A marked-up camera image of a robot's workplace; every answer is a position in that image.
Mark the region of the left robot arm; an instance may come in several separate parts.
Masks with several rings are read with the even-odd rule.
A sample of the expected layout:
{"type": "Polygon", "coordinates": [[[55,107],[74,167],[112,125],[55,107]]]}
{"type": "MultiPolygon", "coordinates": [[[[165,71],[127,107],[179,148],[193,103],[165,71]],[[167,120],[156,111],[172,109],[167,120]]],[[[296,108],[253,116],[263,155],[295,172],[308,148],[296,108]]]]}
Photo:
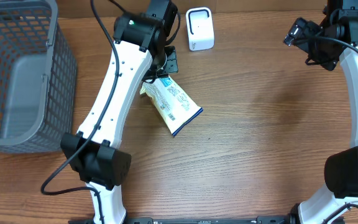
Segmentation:
{"type": "Polygon", "coordinates": [[[176,73],[177,56],[171,45],[177,6],[169,0],[151,1],[146,12],[124,11],[114,23],[110,64],[88,116],[75,134],[64,134],[60,147],[66,165],[79,174],[93,201],[89,223],[123,223],[126,209],[121,185],[131,155],[120,151],[127,114],[142,82],[153,83],[176,73]]]}

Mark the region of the cream snack bag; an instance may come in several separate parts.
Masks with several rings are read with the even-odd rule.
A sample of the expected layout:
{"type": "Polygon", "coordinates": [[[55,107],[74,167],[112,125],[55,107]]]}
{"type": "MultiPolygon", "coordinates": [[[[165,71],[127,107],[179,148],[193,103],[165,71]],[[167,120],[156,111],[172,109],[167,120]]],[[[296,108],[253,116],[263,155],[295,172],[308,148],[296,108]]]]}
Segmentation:
{"type": "Polygon", "coordinates": [[[140,94],[146,94],[170,130],[176,136],[188,123],[203,112],[188,94],[170,76],[143,82],[140,94]]]}

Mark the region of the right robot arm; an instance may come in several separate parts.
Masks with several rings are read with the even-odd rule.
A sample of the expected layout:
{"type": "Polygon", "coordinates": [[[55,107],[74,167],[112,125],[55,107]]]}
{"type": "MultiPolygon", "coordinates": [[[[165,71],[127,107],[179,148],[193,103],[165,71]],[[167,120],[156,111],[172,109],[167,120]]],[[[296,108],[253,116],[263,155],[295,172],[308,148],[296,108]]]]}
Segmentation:
{"type": "Polygon", "coordinates": [[[320,24],[299,17],[283,42],[306,52],[307,65],[342,67],[352,118],[350,148],[327,158],[319,190],[272,223],[344,223],[342,214],[358,208],[358,0],[329,0],[323,14],[320,24]]]}

